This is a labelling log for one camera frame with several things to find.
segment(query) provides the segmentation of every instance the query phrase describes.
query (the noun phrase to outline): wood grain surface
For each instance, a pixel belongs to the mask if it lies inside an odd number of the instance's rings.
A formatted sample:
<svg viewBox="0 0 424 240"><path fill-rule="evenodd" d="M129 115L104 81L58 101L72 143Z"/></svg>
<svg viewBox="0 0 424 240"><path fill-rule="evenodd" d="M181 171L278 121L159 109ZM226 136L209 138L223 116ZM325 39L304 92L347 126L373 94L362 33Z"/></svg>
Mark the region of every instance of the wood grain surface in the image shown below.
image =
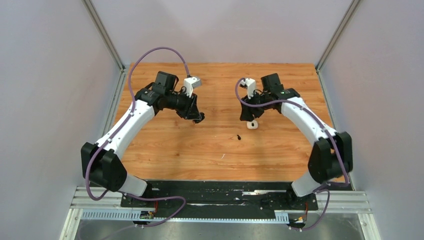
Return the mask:
<svg viewBox="0 0 424 240"><path fill-rule="evenodd" d="M147 123L126 150L122 162L142 179L294 181L307 171L312 146L287 118L268 110L249 130L240 121L241 104L234 93L236 81L250 77L262 89L261 77L278 73L285 88L297 90L306 104L327 124L327 105L313 64L189 63L202 80L194 90L205 120L193 124L165 109ZM154 82L158 71L186 77L179 63L141 63L132 74L136 93ZM239 88L241 96L246 90ZM115 122L131 103L125 84Z"/></svg>

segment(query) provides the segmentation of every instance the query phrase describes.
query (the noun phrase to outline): white arm segment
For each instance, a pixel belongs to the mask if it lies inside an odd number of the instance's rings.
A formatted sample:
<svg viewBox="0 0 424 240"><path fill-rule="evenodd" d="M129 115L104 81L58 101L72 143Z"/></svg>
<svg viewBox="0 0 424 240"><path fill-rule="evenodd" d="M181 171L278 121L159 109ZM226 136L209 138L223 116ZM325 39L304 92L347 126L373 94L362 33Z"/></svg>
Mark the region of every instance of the white arm segment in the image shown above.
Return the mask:
<svg viewBox="0 0 424 240"><path fill-rule="evenodd" d="M127 118L128 114L130 114L132 105L133 104L129 106L128 110L115 124L115 126L113 126L113 128L108 133L106 133L106 135L104 135L96 142L100 146L105 141L109 141L104 149L107 151L110 149L114 150L114 153L119 157L119 159L122 159L128 145L142 129L142 127L155 116L153 107L147 105L147 102L142 100L135 101L135 110L133 115L110 141L109 136L122 124L122 122ZM146 187L147 183L144 180L127 173L126 180L119 191L133 194L135 196L141 196L145 192Z"/></svg>
<svg viewBox="0 0 424 240"><path fill-rule="evenodd" d="M311 109L309 109L301 97L292 97L288 100L295 102L301 105L303 108L311 111ZM318 123L308 113L301 110L297 106L284 102L281 104L281 113L296 125L296 127L303 133L303 135L305 135L312 146L316 141L318 141L318 139L328 138L327 134L321 130L321 127L318 125ZM337 131L325 124L317 115L315 116L319 119L319 121L321 121L331 136L334 137ZM320 183L316 182L312 178L309 171L306 171L300 178L291 183L294 193L298 197L303 197L312 193L320 185Z"/></svg>
<svg viewBox="0 0 424 240"><path fill-rule="evenodd" d="M313 113L301 97L292 97L288 100L301 105L303 108L308 109L311 113ZM318 141L318 139L328 138L327 134L321 130L321 127L318 125L318 123L308 113L298 108L297 106L283 102L281 104L281 113L296 125L296 127L303 133L303 135L305 135L306 139L312 146L316 141ZM324 125L331 136L334 137L337 131L325 124L317 115L315 116Z"/></svg>

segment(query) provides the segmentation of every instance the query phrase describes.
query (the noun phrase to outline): small black object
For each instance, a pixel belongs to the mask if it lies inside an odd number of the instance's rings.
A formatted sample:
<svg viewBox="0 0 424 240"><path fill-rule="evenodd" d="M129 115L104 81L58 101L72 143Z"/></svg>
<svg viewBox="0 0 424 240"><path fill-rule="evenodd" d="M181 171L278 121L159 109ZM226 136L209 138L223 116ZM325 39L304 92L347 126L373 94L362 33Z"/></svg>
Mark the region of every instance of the small black object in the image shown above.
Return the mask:
<svg viewBox="0 0 424 240"><path fill-rule="evenodd" d="M132 221L134 224L137 224L137 225L148 225L148 224L150 224L150 222L149 221Z"/></svg>
<svg viewBox="0 0 424 240"><path fill-rule="evenodd" d="M292 228L297 228L297 229L302 229L302 228L304 228L305 227L305 225L306 225L306 223L303 223L303 222L301 222L301 223L296 223L295 221L293 221L293 220L289 220L289 224L287 224L287 226L289 226L289 227L292 227Z"/></svg>
<svg viewBox="0 0 424 240"><path fill-rule="evenodd" d="M174 90L176 79L177 76L173 74L159 71L151 89L160 95L166 95Z"/></svg>

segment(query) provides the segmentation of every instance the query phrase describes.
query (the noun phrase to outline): gray wall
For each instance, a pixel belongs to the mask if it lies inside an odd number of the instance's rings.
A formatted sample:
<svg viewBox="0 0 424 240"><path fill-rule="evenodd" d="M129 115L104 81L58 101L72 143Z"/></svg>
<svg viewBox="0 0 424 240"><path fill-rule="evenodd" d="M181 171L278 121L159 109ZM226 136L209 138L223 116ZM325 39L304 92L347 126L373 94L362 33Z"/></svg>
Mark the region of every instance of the gray wall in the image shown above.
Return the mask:
<svg viewBox="0 0 424 240"><path fill-rule="evenodd" d="M322 70L384 240L423 239L424 1L364 0Z"/></svg>
<svg viewBox="0 0 424 240"><path fill-rule="evenodd" d="M58 239L119 71L79 0L3 0L0 23L0 239Z"/></svg>
<svg viewBox="0 0 424 240"><path fill-rule="evenodd" d="M93 0L122 60L316 63L351 0ZM147 62L179 62L158 51Z"/></svg>

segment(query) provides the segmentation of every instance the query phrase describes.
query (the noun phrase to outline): white bracket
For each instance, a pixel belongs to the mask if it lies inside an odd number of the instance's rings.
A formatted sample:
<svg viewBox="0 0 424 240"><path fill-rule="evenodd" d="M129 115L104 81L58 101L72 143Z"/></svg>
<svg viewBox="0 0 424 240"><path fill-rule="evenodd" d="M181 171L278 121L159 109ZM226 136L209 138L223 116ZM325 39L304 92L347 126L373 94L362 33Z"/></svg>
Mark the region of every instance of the white bracket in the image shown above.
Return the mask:
<svg viewBox="0 0 424 240"><path fill-rule="evenodd" d="M202 85L202 80L197 76L192 76L184 79L182 85L185 87L185 94L191 98L193 90Z"/></svg>
<svg viewBox="0 0 424 240"><path fill-rule="evenodd" d="M253 78L246 78L240 81L240 86L247 89L247 97L251 99L256 90L256 81Z"/></svg>

